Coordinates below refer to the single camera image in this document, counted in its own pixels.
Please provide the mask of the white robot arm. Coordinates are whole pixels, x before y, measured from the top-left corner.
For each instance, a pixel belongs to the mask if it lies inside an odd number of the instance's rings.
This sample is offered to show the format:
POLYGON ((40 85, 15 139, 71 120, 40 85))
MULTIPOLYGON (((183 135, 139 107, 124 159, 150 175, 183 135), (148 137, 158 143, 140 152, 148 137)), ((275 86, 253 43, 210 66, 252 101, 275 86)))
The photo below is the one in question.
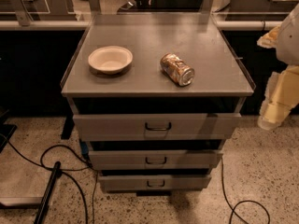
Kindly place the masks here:
POLYGON ((273 72, 268 79, 261 104, 258 126, 270 131, 279 127, 299 105, 299 6, 279 26, 261 36, 257 45, 274 48, 277 58, 287 64, 285 70, 273 72))

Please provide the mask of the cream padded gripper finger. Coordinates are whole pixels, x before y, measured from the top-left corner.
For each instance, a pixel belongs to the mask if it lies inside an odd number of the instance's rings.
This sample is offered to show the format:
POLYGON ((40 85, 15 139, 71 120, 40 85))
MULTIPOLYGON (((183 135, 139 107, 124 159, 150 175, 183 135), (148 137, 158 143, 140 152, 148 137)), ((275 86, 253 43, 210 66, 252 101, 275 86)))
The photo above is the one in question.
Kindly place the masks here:
POLYGON ((275 28, 271 29, 268 33, 261 36, 257 40, 257 45, 266 49, 275 48, 277 46, 278 32, 279 26, 276 26, 275 28))
POLYGON ((299 66, 289 65, 268 79, 257 124, 270 131, 279 127, 299 104, 299 66))

